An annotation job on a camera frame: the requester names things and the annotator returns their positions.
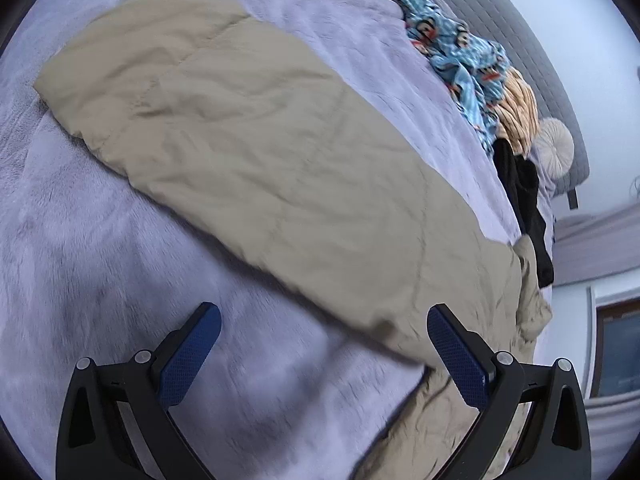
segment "curtain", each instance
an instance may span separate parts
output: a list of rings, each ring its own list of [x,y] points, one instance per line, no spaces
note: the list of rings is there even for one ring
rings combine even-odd
[[[640,267],[640,202],[554,227],[555,285],[594,280]]]

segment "gray headboard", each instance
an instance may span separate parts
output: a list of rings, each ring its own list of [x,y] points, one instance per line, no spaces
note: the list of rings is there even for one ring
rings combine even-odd
[[[574,189],[589,176],[589,161],[580,126],[560,78],[533,31],[510,0],[446,0],[472,33],[501,43],[538,101],[541,117],[560,119],[572,133],[574,163],[556,182],[556,194]]]

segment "bed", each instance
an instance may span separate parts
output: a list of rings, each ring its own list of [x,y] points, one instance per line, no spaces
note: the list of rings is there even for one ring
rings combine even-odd
[[[0,416],[7,453],[20,460],[17,447],[32,475],[53,478],[75,361],[92,355],[99,364],[117,362],[152,348],[209,300],[225,306],[225,330],[188,401],[173,412],[194,450],[219,478],[347,478],[423,368],[346,330],[132,190],[66,136],[31,88],[44,61],[119,1],[37,0],[0,59]],[[302,38],[376,107],[464,197],[488,238],[519,238],[491,161],[406,42],[391,2],[241,1],[260,20]],[[454,11],[473,30],[465,9]],[[542,49],[536,55],[544,56]],[[552,69],[531,83],[545,76],[553,84],[540,94],[543,102],[560,103],[566,115],[556,116],[569,123],[572,111]],[[442,131],[444,123],[454,126]],[[580,139],[579,129],[572,134]],[[540,209],[551,227],[555,185],[541,182]],[[551,237],[549,228],[549,251]]]

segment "beige garment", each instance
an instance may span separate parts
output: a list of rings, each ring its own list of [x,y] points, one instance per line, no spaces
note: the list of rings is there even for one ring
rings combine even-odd
[[[529,155],[538,134],[538,104],[531,86],[514,67],[507,70],[504,98],[495,108],[500,122],[497,136],[507,139],[514,155]]]
[[[484,238],[462,197],[380,113],[236,0],[129,0],[34,86],[133,187],[407,357],[442,366],[425,324],[436,303],[518,358],[550,318],[530,240],[514,251]],[[448,416],[429,412],[394,439],[452,444],[462,433]],[[418,451],[439,460],[451,449]]]

